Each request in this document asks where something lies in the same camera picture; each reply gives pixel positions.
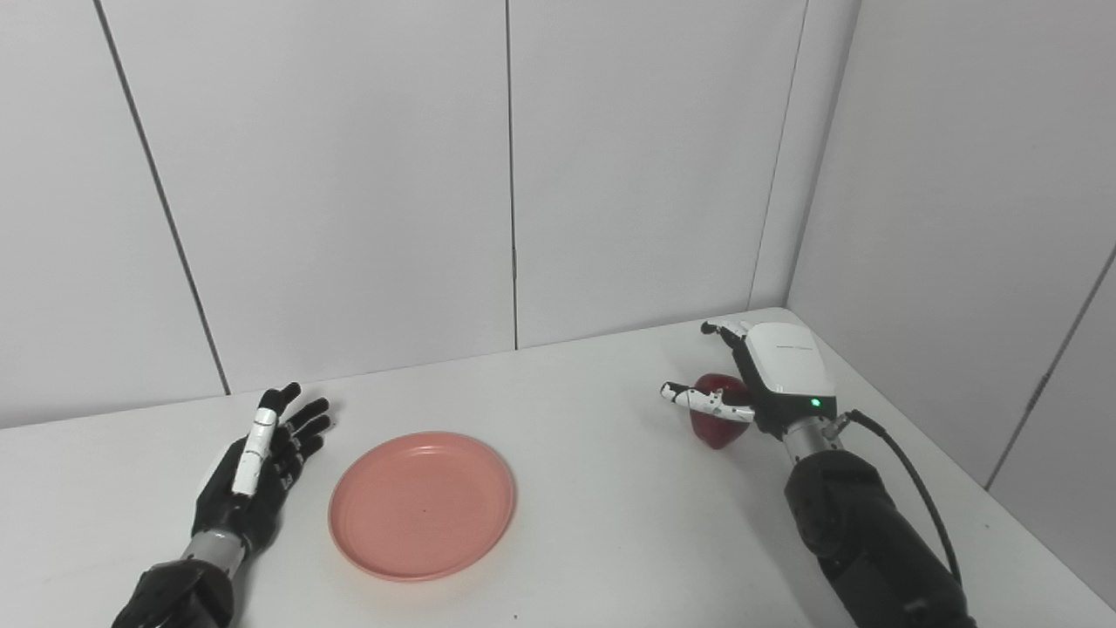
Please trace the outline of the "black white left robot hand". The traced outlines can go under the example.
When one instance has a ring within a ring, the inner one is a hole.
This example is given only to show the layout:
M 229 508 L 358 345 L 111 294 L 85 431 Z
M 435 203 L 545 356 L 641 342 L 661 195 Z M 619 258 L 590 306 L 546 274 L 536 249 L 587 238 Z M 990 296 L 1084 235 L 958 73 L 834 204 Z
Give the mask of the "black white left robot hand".
M 325 397 L 283 416 L 300 394 L 302 386 L 296 381 L 264 392 L 246 436 L 228 446 L 196 497 L 192 534 L 230 533 L 246 555 L 275 541 L 283 503 L 331 427 Z

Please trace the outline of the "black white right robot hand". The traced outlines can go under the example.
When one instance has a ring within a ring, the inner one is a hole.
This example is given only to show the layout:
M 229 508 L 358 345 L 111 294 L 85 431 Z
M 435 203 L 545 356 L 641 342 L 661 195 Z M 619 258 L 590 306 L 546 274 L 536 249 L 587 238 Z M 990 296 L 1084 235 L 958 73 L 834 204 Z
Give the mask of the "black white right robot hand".
M 727 447 L 750 427 L 780 441 L 804 427 L 820 429 L 825 445 L 836 438 L 836 386 L 805 326 L 723 318 L 703 322 L 701 331 L 725 342 L 738 376 L 708 373 L 689 386 L 666 381 L 660 393 L 689 410 L 709 447 Z

